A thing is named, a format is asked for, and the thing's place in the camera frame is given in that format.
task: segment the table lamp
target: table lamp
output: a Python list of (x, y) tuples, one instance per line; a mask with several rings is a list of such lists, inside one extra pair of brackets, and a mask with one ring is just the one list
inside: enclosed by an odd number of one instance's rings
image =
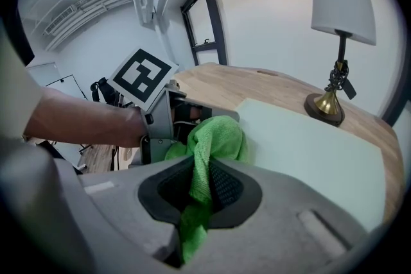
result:
[(310, 117), (339, 126), (344, 120), (344, 110), (337, 99), (336, 91), (344, 90), (349, 99), (356, 92), (348, 77), (348, 62), (344, 60), (345, 42), (353, 39), (376, 45), (374, 12), (371, 0), (313, 0), (311, 28), (338, 35), (340, 47), (334, 69), (329, 75), (326, 93), (310, 94), (304, 108)]

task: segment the wooden table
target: wooden table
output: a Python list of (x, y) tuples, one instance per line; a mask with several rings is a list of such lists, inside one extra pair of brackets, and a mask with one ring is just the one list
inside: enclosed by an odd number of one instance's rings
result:
[[(312, 92), (324, 92), (286, 74), (212, 63), (178, 73), (175, 79), (187, 97), (230, 110), (234, 110), (244, 99), (252, 98), (306, 115), (303, 106), (306, 96)], [(396, 134), (380, 118), (348, 102), (340, 102), (345, 111), (345, 120), (340, 129), (381, 149), (385, 168), (386, 221), (395, 215), (405, 186), (403, 160)]]

